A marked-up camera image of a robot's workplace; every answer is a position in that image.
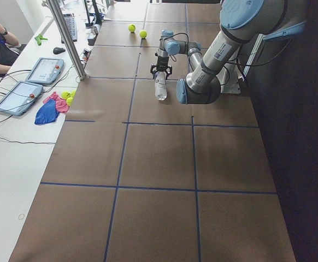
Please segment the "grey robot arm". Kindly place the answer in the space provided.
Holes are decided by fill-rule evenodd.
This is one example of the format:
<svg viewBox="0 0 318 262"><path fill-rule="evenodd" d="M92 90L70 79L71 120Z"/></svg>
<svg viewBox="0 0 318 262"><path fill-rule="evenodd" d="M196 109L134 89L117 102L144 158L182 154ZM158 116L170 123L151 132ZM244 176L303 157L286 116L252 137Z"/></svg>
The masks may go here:
<svg viewBox="0 0 318 262"><path fill-rule="evenodd" d="M176 83L176 98L182 104L210 104L221 93L218 73L232 56L255 35L266 39L291 39L304 31L309 1L221 1L220 31L205 54L197 42L176 40L163 30L150 72L157 100L167 98L166 80L172 73L170 56L184 54L192 72Z"/></svg>

